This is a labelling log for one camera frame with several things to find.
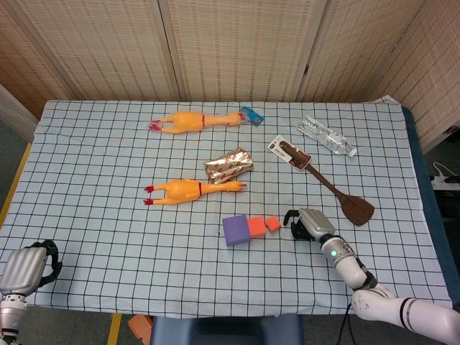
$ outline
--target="orange block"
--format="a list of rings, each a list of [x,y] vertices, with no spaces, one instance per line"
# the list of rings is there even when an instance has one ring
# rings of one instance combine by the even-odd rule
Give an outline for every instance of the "orange block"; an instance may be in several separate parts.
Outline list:
[[[152,335],[153,321],[148,315],[135,315],[128,321],[128,326],[136,338],[144,345],[150,344],[150,336]]]
[[[275,216],[271,216],[270,218],[268,218],[266,224],[268,226],[268,229],[270,229],[271,231],[278,230],[281,227],[281,223]]]
[[[251,237],[258,237],[265,235],[265,221],[264,217],[254,217],[247,220],[249,226],[249,233]]]

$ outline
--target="yellow rubber chicken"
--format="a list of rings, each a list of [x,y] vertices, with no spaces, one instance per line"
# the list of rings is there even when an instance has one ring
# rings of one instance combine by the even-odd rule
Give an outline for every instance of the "yellow rubber chicken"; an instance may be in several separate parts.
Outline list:
[[[153,200],[145,199],[144,205],[175,205],[186,201],[194,201],[203,194],[227,191],[239,192],[246,185],[239,181],[221,183],[220,185],[210,185],[194,180],[174,180],[162,185],[150,185],[145,188],[149,193],[154,190],[166,190],[166,198]]]
[[[150,123],[150,130],[161,131],[166,133],[185,133],[199,132],[206,126],[214,126],[215,124],[226,124],[227,126],[237,126],[244,122],[246,117],[241,113],[231,113],[225,116],[210,116],[197,111],[179,111],[176,114],[166,116],[159,120],[154,120]],[[172,127],[160,127],[160,123],[172,122]]]

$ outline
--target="grid tablecloth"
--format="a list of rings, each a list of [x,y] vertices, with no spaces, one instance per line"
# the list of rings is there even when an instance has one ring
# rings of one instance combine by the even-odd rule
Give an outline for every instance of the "grid tablecloth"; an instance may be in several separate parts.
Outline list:
[[[151,119],[177,110],[226,114],[250,106],[260,126],[151,132]],[[304,114],[338,129],[358,149],[335,155],[300,133]],[[336,198],[267,145],[277,135],[312,154],[339,190],[375,206],[354,226]],[[254,170],[239,193],[212,193],[177,206],[145,206],[147,185],[207,181],[203,163],[242,147]],[[155,192],[154,198],[162,198]],[[322,210],[377,279],[401,296],[450,305],[427,230],[399,104],[50,101],[1,229],[0,269],[13,249],[54,239],[59,279],[28,299],[36,305],[171,317],[343,313],[350,289],[318,243],[288,228],[227,247],[221,220]]]

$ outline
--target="metallic wrapper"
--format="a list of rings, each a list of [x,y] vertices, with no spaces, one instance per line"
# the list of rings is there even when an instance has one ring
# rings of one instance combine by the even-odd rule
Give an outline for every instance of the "metallic wrapper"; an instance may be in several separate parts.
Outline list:
[[[254,167],[251,155],[241,147],[215,160],[204,163],[209,179],[215,185],[230,180]]]

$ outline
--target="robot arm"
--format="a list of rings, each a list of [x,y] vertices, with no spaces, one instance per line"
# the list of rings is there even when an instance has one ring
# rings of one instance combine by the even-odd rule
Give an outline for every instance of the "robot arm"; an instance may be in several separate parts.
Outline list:
[[[48,256],[52,258],[52,272],[42,277]],[[0,345],[15,344],[27,309],[26,297],[37,288],[56,280],[62,266],[62,262],[58,261],[58,248],[50,239],[11,253],[0,277],[0,292],[3,295],[0,302]]]
[[[460,344],[460,314],[415,298],[396,298],[377,282],[349,243],[334,235],[334,226],[322,212],[289,211],[284,225],[291,216],[299,217],[297,224],[291,223],[294,238],[319,242],[323,254],[354,291],[351,306],[360,318],[392,323],[448,345]]]

